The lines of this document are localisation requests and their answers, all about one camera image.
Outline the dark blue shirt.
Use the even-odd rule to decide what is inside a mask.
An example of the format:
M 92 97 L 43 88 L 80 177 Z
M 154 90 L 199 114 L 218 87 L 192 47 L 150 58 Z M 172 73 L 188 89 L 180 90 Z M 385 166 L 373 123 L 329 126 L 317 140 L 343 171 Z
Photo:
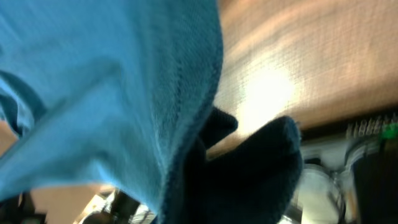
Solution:
M 216 1 L 2 1 L 1 199 L 111 184 L 159 223 L 277 223 L 302 171 L 288 116 L 235 150 L 213 100 L 223 64 Z

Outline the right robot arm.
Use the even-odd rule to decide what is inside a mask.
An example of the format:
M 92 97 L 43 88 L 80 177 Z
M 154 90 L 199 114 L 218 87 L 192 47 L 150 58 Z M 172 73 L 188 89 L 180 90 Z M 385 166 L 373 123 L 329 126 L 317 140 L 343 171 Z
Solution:
M 305 168 L 281 223 L 397 223 L 397 140 L 322 151 Z

